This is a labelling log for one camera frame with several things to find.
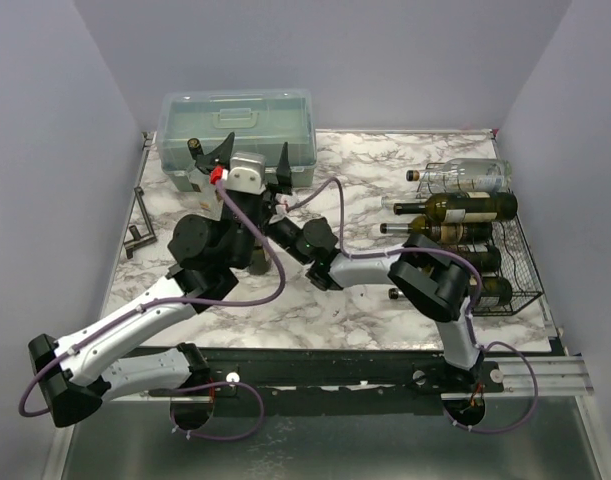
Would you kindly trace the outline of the metal T-shaped bracket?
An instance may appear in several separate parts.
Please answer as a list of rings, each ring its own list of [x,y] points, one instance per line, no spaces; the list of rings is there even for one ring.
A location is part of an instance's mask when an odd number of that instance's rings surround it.
[[[139,223],[130,223],[127,228],[128,238],[123,242],[126,258],[132,260],[137,250],[153,245],[158,238],[153,222],[144,202],[144,190],[141,186],[134,188],[135,204],[140,214]]]

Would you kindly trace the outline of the dark capped bottle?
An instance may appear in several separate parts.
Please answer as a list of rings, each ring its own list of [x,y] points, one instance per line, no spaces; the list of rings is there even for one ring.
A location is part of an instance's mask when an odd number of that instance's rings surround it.
[[[222,200],[214,185],[210,183],[212,171],[199,171],[194,165],[194,139],[187,141],[187,147],[192,159],[188,179],[195,193],[198,194],[199,214],[210,220],[219,220],[222,214]]]

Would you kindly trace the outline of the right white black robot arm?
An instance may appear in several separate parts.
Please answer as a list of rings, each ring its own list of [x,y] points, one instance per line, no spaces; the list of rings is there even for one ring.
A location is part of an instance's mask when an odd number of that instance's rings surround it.
[[[444,378],[465,392],[481,380],[484,359],[471,325],[482,280],[463,257],[442,249],[422,234],[386,252],[345,253],[324,218],[299,227],[285,218],[266,235],[309,270],[308,280],[323,291],[359,285],[393,285],[420,314],[436,323],[445,362]]]

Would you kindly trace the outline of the dark bottle tan label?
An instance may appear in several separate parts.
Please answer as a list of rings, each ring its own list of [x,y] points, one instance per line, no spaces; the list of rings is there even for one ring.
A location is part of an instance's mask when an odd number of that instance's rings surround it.
[[[481,274],[495,273],[501,267],[500,250],[493,245],[465,245],[462,254]]]

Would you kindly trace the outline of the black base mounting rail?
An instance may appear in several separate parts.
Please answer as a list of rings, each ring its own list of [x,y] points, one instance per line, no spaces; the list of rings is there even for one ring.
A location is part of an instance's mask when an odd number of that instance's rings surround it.
[[[251,416],[258,401],[240,387],[225,385],[228,374],[260,394],[269,416],[340,416],[412,413],[439,415],[441,397],[466,399],[475,388],[501,393],[491,378],[496,362],[486,360],[474,380],[449,371],[438,351],[356,351],[206,348],[185,387],[215,381],[221,416]]]

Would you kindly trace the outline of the dark bottle beige label back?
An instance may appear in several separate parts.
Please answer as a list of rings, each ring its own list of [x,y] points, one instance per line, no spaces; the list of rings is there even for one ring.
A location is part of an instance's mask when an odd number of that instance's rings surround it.
[[[488,223],[513,220],[518,200],[508,192],[437,193],[423,202],[392,205],[395,215],[418,214],[441,224]]]

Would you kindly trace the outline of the translucent green plastic storage box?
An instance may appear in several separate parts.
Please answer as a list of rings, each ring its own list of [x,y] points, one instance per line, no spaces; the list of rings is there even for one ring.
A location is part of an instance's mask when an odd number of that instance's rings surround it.
[[[292,182],[309,187],[317,162],[311,94],[304,89],[177,92],[163,99],[156,131],[162,172],[177,190],[192,190],[188,175],[194,165],[187,141],[196,138],[204,152],[233,133],[234,151],[266,157],[266,177],[275,169],[284,144]]]

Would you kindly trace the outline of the clear glass bottle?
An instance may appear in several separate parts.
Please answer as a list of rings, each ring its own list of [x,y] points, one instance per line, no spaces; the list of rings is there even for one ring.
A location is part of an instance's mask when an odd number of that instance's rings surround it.
[[[509,162],[489,158],[455,158],[406,172],[407,181],[429,193],[496,193],[509,189],[511,177]]]

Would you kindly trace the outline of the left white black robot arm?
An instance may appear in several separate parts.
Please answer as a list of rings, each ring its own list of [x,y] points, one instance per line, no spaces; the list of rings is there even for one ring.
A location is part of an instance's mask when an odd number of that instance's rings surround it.
[[[161,353],[132,356],[159,332],[213,306],[226,305],[235,275],[261,257],[274,258],[265,231],[277,198],[292,191],[288,147],[282,145],[275,181],[265,176],[264,156],[236,152],[233,133],[204,151],[187,142],[192,172],[215,190],[220,215],[188,214],[176,224],[167,273],[139,297],[81,330],[60,338],[42,334],[28,345],[45,400],[43,413],[58,428],[75,425],[113,399],[150,390],[199,393],[209,374],[198,348],[181,343]]]

